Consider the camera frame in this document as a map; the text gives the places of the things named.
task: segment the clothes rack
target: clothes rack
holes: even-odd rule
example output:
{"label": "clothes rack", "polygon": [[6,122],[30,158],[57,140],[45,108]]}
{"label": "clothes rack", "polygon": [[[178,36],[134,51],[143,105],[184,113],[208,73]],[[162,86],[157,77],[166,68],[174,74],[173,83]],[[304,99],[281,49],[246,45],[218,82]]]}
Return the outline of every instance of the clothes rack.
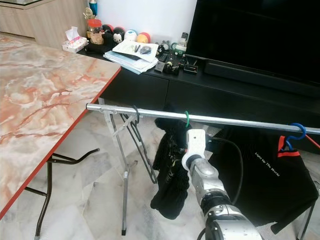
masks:
{"label": "clothes rack", "polygon": [[[179,119],[179,120],[186,120],[187,116],[182,113],[175,113],[175,112],[165,112],[165,111],[156,111],[156,110],[147,110],[147,109],[134,109],[131,107],[122,107],[122,106],[113,106],[113,105],[105,105],[105,100],[103,98],[98,99],[99,104],[92,104],[88,103],[86,108],[90,111],[99,111],[103,113],[105,121],[108,125],[108,128],[113,136],[113,142],[115,146],[119,150],[120,158],[122,158],[124,173],[123,173],[123,180],[124,180],[124,192],[123,192],[123,208],[122,208],[122,229],[121,234],[126,235],[127,230],[127,201],[128,201],[128,183],[129,183],[129,173],[130,169],[137,163],[134,161],[133,163],[129,164],[126,160],[123,147],[121,144],[120,137],[118,133],[125,128],[128,127],[130,123],[133,122],[135,118],[137,118],[137,113],[140,116],[145,117],[155,117],[155,118],[167,118],[167,119]],[[116,114],[126,114],[126,120],[124,119],[123,125],[117,129],[115,124],[113,115]],[[242,127],[251,127],[251,128],[260,128],[260,129],[269,129],[269,130],[276,130],[276,131],[284,131],[284,132],[296,132],[301,133],[301,129],[294,125],[285,125],[285,124],[278,124],[278,123],[269,123],[269,122],[258,122],[258,121],[246,121],[246,120],[238,120],[238,119],[229,119],[229,118],[221,118],[221,117],[211,117],[211,116],[200,116],[200,115],[188,115],[188,119],[190,122],[198,122],[198,123],[210,123],[210,124],[220,124],[220,125],[233,125],[233,126],[242,126]],[[305,127],[307,134],[316,134],[320,135],[320,128],[314,127]],[[309,224],[309,219],[312,214],[313,207],[308,209],[305,214],[305,221],[303,222],[303,226],[301,227],[300,233],[298,235],[298,240],[303,240],[304,233]]]}

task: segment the blue hanger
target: blue hanger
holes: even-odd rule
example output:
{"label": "blue hanger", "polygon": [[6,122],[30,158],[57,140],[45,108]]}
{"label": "blue hanger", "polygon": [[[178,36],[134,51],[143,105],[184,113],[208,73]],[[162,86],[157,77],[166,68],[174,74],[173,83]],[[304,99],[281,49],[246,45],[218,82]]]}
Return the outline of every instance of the blue hanger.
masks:
{"label": "blue hanger", "polygon": [[292,124],[290,124],[290,125],[292,125],[292,126],[297,126],[297,127],[299,127],[299,128],[301,129],[301,131],[302,131],[302,135],[301,135],[301,136],[288,136],[288,137],[286,138],[286,140],[285,140],[286,145],[289,147],[289,150],[290,150],[290,151],[293,151],[294,148],[292,147],[292,145],[291,145],[291,143],[289,142],[289,140],[290,140],[290,139],[301,140],[301,139],[303,139],[303,138],[306,136],[307,131],[306,131],[306,128],[305,128],[304,126],[302,126],[300,123],[292,123]]}

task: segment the tissue box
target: tissue box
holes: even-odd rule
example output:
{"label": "tissue box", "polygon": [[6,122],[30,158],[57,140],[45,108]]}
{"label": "tissue box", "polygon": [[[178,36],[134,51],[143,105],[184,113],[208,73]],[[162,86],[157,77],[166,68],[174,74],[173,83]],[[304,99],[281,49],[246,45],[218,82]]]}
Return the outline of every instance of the tissue box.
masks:
{"label": "tissue box", "polygon": [[82,36],[78,36],[71,41],[65,41],[62,45],[62,49],[66,52],[77,53],[88,45],[89,41]]}

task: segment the glass jar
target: glass jar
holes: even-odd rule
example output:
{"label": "glass jar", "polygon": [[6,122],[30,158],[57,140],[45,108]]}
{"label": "glass jar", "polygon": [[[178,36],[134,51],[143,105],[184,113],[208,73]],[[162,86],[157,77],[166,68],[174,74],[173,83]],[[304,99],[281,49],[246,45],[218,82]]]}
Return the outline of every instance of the glass jar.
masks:
{"label": "glass jar", "polygon": [[88,23],[88,37],[91,39],[93,44],[104,44],[104,39],[102,38],[103,28],[101,20],[99,19],[89,19]]}

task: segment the tv screen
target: tv screen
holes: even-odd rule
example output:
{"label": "tv screen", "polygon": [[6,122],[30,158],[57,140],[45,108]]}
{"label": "tv screen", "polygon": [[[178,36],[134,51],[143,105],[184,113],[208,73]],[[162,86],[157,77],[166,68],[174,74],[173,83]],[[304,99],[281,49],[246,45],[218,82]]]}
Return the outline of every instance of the tv screen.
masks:
{"label": "tv screen", "polygon": [[187,54],[320,84],[320,1],[198,0]]}

